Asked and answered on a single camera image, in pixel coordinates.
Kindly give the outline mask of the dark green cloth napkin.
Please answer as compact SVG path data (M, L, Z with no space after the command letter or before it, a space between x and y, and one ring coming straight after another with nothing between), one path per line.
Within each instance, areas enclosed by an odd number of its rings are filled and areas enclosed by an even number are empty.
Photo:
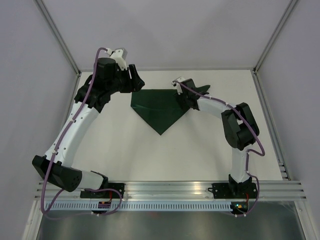
M131 95L131 108L160 136L189 109L174 89L145 89Z

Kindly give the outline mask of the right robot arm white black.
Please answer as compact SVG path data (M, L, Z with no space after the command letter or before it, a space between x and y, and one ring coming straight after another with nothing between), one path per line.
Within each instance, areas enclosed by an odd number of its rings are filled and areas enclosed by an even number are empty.
M249 173L250 146L260 144L260 130L249 105L245 102L232 105L214 98L204 90L196 88L194 81L182 77L175 79L176 99L182 108L208 113L222 121L224 137L231 147L231 171L228 183L213 183L208 189L215 199L255 198L257 187Z

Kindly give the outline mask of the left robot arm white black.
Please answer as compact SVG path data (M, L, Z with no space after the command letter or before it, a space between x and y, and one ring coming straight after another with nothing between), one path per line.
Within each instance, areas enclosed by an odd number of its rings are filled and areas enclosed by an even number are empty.
M145 85L136 66L121 68L115 59L102 57L75 95L68 120L44 155L36 155L32 165L47 182L67 191L91 189L98 198L109 193L108 178L95 171L72 167L76 152L93 121L115 93L138 92Z

